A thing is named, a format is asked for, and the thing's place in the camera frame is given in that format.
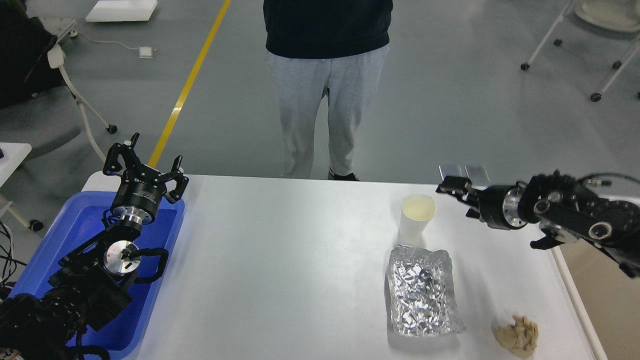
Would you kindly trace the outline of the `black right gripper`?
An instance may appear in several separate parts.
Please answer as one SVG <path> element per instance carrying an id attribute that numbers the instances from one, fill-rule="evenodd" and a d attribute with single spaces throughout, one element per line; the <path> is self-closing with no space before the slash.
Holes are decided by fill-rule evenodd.
<path id="1" fill-rule="evenodd" d="M 478 210 L 469 208 L 466 218 L 483 221 L 492 229 L 519 230 L 527 225 L 519 214 L 524 193 L 520 186 L 496 185 L 478 190 L 470 178 L 446 175 L 435 192 L 455 198 L 466 206 L 478 206 Z"/>

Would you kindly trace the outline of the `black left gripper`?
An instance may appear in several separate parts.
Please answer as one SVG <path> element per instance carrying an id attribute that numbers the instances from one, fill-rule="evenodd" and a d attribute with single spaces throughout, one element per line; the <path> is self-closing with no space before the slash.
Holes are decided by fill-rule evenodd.
<path id="1" fill-rule="evenodd" d="M 102 173 L 106 176 L 121 177 L 110 212 L 117 216 L 132 215 L 142 221 L 155 221 L 162 198 L 170 204 L 180 201 L 189 184 L 181 168 L 183 156 L 174 158 L 171 170 L 158 176 L 158 183 L 143 182 L 142 177 L 149 175 L 146 164 L 135 153 L 135 145 L 140 133 L 134 133 L 129 141 L 116 142 L 109 150 L 103 164 Z M 167 189 L 167 183 L 174 182 L 174 188 Z"/>

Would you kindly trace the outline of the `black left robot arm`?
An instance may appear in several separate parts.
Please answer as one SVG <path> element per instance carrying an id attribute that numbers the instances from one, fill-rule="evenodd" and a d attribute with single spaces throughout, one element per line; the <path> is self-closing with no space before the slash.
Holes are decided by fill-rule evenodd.
<path id="1" fill-rule="evenodd" d="M 116 319 L 134 299 L 130 286 L 162 278 L 169 251 L 135 241 L 156 220 L 163 199 L 182 199 L 189 178 L 182 155 L 167 173 L 142 163 L 135 153 L 139 136 L 107 151 L 102 171 L 119 177 L 119 187 L 103 212 L 103 230 L 58 260 L 41 298 L 22 292 L 2 301 L 3 360 L 82 360 L 87 354 L 109 360 L 105 348 L 82 344 L 87 328 L 99 331 Z"/>

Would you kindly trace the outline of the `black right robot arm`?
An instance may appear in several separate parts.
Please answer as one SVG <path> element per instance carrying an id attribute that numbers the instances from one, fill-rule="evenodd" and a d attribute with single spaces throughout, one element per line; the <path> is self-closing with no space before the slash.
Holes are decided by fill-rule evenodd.
<path id="1" fill-rule="evenodd" d="M 436 193 L 466 205 L 466 217 L 498 230 L 537 224 L 543 236 L 530 242 L 547 250 L 583 240 L 613 260 L 631 279 L 640 273 L 639 206 L 608 199 L 592 186 L 609 186 L 605 173 L 575 178 L 558 171 L 537 174 L 513 185 L 473 186 L 467 177 L 445 176 Z"/>

